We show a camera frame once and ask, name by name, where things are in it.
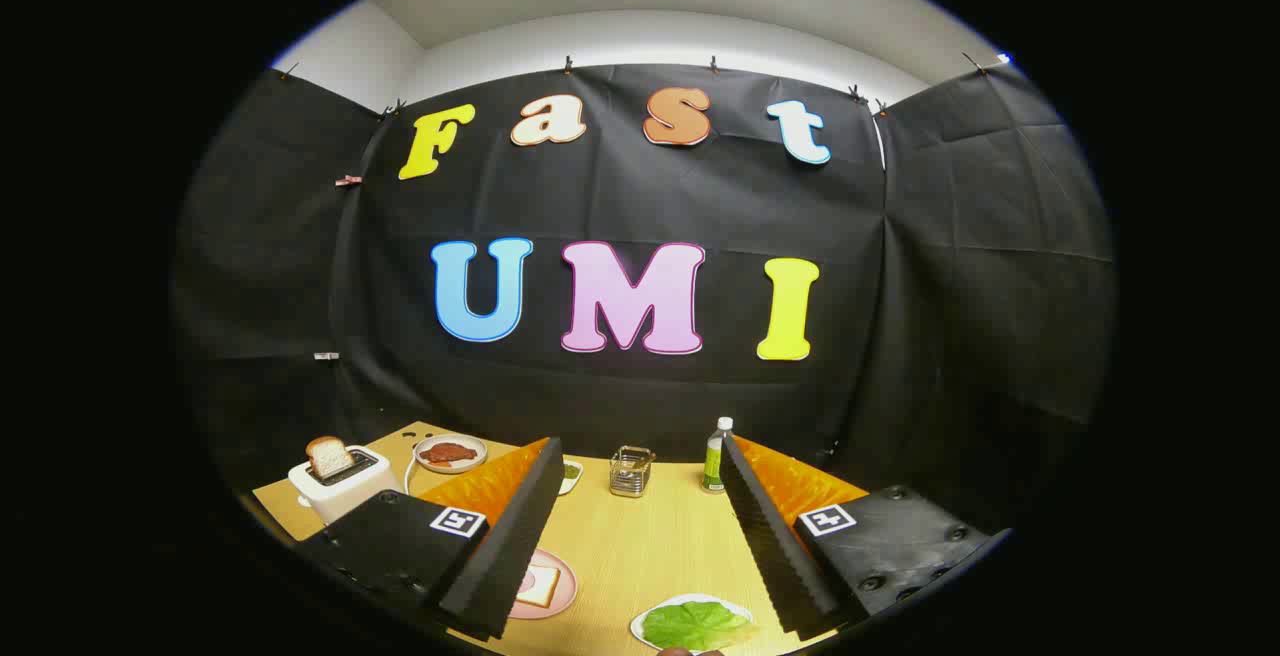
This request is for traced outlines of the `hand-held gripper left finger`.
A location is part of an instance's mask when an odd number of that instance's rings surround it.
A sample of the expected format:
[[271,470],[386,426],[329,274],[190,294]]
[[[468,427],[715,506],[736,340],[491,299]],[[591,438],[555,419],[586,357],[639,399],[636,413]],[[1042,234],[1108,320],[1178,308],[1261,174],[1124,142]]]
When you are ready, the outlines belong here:
[[500,637],[563,465],[561,439],[549,437],[419,497],[384,489],[302,541],[300,554],[406,624]]

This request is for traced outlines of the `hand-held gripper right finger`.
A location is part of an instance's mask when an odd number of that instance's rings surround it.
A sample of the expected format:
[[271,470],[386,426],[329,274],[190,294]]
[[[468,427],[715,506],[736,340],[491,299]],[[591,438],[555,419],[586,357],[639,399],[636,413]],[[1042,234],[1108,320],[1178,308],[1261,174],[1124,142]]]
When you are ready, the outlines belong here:
[[804,639],[905,614],[1010,537],[913,487],[864,491],[735,434],[719,475],[781,627]]

